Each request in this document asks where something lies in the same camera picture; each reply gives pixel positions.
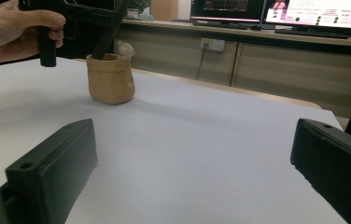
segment white table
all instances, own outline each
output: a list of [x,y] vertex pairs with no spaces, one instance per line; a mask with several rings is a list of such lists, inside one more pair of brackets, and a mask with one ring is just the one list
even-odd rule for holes
[[330,111],[134,73],[123,105],[89,96],[86,64],[0,66],[4,170],[64,125],[92,118],[99,167],[69,224],[345,223],[290,164],[299,118]]

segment wooden cabinet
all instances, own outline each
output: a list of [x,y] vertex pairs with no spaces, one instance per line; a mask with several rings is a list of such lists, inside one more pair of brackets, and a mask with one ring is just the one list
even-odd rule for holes
[[151,0],[151,14],[155,21],[177,19],[178,0]]

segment human hand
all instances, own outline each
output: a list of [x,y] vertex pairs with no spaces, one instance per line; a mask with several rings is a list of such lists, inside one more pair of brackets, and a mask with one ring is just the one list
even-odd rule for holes
[[63,45],[65,17],[48,10],[20,11],[18,0],[0,5],[0,63],[24,59],[38,53],[36,26],[49,27],[48,36]]

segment screen display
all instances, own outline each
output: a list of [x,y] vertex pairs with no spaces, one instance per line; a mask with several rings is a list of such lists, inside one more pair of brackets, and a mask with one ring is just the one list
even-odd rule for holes
[[191,0],[193,21],[259,23],[264,0]]
[[351,0],[268,0],[264,21],[351,28]]

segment power outlet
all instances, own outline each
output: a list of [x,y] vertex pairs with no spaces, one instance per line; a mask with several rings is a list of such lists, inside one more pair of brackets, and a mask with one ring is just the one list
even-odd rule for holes
[[207,45],[205,49],[211,49],[215,51],[222,52],[225,48],[225,40],[202,38],[201,49],[204,47],[204,44]]

